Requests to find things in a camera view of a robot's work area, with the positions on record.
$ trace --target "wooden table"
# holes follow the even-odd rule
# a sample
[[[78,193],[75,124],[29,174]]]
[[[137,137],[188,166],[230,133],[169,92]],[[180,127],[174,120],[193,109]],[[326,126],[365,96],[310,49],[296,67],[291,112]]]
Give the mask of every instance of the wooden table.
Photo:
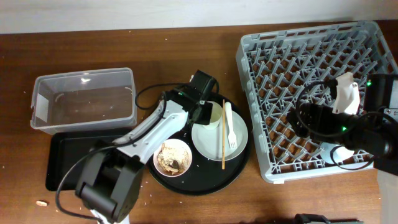
[[[156,83],[185,82],[200,69],[217,78],[220,93],[249,119],[235,61],[241,36],[323,24],[0,35],[0,223],[94,223],[57,212],[55,194],[44,186],[51,136],[29,125],[38,76],[129,67],[141,90]],[[379,24],[393,55],[398,56],[398,21]],[[159,93],[154,90],[141,100],[149,105]],[[138,111],[139,120],[143,116]],[[239,178],[207,196],[171,192],[146,170],[139,200],[130,213],[131,223],[273,222],[296,213],[379,223],[376,174],[369,170],[272,185],[260,176],[253,144]],[[38,207],[36,200],[50,204]],[[61,201],[71,211],[90,214],[73,191],[63,192]]]

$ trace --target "dish rack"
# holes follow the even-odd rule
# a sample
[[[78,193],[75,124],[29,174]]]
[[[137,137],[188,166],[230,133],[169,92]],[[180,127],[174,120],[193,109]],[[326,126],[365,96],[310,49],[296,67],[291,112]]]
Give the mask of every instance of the dish rack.
[[[366,75],[398,73],[379,26],[372,21],[249,34],[236,53],[251,112],[262,178],[273,184],[350,172],[325,163],[320,142],[295,135],[286,120],[305,85],[352,72],[363,104]],[[303,100],[333,106],[330,90],[317,86]],[[359,150],[340,162],[362,166],[372,155]]]

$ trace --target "wooden chopstick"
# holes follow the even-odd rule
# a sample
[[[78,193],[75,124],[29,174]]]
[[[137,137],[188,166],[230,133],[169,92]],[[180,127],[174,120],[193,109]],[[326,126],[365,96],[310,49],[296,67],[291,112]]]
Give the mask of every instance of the wooden chopstick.
[[[225,169],[225,100],[223,100],[223,163],[222,169]]]

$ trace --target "plastic fork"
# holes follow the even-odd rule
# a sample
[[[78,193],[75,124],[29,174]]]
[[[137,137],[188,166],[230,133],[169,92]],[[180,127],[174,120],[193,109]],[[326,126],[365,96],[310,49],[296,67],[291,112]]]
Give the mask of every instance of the plastic fork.
[[[236,135],[234,133],[233,123],[232,123],[232,107],[231,107],[230,102],[225,103],[225,115],[226,115],[226,121],[228,123],[228,129],[229,129],[229,134],[228,134],[229,147],[231,149],[236,149],[237,142],[236,142]]]

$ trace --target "white label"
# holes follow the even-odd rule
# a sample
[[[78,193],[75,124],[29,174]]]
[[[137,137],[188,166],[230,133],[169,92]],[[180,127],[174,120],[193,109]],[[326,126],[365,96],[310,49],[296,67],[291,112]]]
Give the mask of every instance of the white label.
[[[47,122],[47,115],[49,113],[49,100],[44,96],[37,94],[36,101],[36,117],[42,119]]]

